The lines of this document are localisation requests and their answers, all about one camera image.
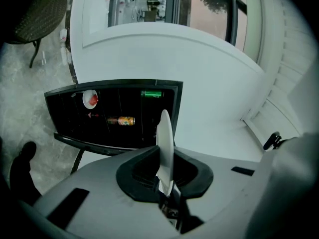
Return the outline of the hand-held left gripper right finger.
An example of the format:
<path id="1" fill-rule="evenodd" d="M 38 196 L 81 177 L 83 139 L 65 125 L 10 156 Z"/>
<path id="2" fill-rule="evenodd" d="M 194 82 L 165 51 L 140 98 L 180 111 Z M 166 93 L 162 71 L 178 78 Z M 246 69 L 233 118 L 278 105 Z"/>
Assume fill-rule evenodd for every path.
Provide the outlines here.
<path id="1" fill-rule="evenodd" d="M 213 180 L 203 196 L 188 199 L 190 213 L 203 224 L 187 236 L 247 236 L 259 193 L 254 191 L 264 171 L 258 162 L 206 155 L 181 147 L 176 153 L 200 161 L 213 172 Z"/>

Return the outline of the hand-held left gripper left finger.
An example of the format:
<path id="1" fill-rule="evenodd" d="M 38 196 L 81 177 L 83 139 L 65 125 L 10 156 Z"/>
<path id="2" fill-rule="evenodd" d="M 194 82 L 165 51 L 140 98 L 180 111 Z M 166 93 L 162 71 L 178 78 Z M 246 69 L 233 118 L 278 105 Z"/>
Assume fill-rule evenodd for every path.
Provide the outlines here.
<path id="1" fill-rule="evenodd" d="M 19 204 L 51 239 L 172 239 L 179 235 L 157 204 L 136 202 L 118 186 L 119 166 L 150 151 L 138 149 L 89 163 L 44 194 Z"/>

